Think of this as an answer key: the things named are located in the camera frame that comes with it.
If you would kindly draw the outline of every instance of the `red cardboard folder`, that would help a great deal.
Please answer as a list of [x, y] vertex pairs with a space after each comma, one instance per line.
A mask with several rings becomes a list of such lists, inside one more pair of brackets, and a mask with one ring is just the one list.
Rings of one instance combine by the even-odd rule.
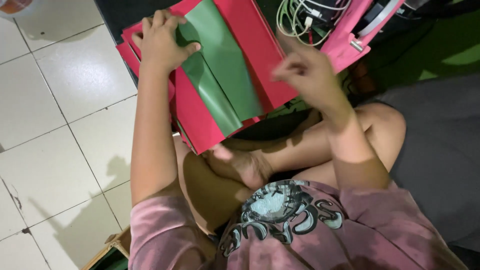
[[[183, 0], [170, 7], [175, 15], [185, 15], [200, 0]], [[272, 82], [271, 72], [283, 59], [275, 36], [254, 0], [214, 0], [220, 14], [243, 52], [252, 83], [265, 112], [283, 105], [298, 93], [283, 82]], [[132, 41], [132, 34], [141, 32], [141, 23], [123, 30], [124, 43], [117, 46], [120, 55], [139, 76], [140, 50]], [[182, 137], [200, 154], [225, 137], [197, 94], [182, 68], [170, 75], [170, 112], [172, 123], [182, 131]], [[262, 116], [243, 121], [243, 128], [262, 119]]]

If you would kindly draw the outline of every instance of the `floor tile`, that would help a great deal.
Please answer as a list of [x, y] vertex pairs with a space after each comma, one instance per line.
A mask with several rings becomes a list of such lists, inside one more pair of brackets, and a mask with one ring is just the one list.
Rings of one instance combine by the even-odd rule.
[[13, 19], [0, 18], [0, 63], [27, 54], [25, 41]]
[[122, 229], [130, 225], [130, 211], [132, 210], [132, 195], [130, 193], [130, 181], [121, 184], [105, 192], [108, 204], [112, 207], [113, 214]]
[[66, 124], [31, 54], [0, 65], [0, 82], [0, 152]]
[[26, 228], [13, 198], [0, 180], [0, 240]]
[[94, 0], [42, 0], [34, 12], [17, 18], [32, 51], [103, 23]]
[[28, 226], [101, 193], [67, 126], [1, 153], [0, 175]]
[[34, 56], [69, 123], [137, 93], [104, 25]]
[[103, 195], [30, 228], [51, 270], [77, 270], [120, 232]]
[[0, 241], [0, 265], [5, 270], [49, 270], [35, 240], [28, 233], [17, 233]]
[[137, 97], [70, 124], [103, 191], [130, 180]]

